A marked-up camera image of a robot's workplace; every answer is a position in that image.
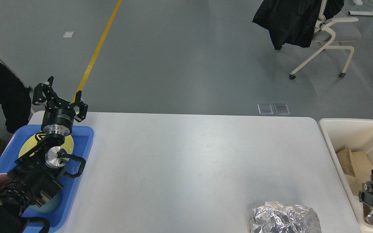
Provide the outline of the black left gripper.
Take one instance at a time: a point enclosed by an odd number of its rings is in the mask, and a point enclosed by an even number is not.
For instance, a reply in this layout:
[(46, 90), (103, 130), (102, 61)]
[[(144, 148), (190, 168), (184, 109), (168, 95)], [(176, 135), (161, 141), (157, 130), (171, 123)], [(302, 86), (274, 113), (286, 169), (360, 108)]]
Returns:
[(86, 119), (88, 104), (81, 99), (82, 91), (74, 96), (70, 109), (59, 109), (59, 97), (53, 90), (54, 77), (51, 76), (44, 83), (39, 83), (33, 91), (32, 104), (46, 107), (41, 124), (41, 131), (45, 134), (61, 134), (68, 136), (72, 133), (74, 119), (82, 122)]

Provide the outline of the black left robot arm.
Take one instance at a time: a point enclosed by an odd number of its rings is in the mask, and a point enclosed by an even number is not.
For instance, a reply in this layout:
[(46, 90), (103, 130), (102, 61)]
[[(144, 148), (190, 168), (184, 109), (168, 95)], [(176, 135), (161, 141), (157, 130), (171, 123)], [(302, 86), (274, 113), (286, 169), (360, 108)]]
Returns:
[(42, 207), (63, 188), (61, 177), (77, 178), (85, 168), (86, 160), (60, 148), (66, 136), (72, 133), (74, 121), (86, 118), (88, 105), (77, 91), (74, 102), (58, 97), (54, 92), (54, 77), (34, 88), (32, 103), (44, 105), (41, 131), (46, 134), (29, 151), (19, 157), (16, 166), (7, 173), (9, 181), (0, 187), (0, 233), (22, 233), (28, 224), (42, 224), (41, 233), (47, 233), (50, 222), (42, 217), (23, 217), (30, 205)]

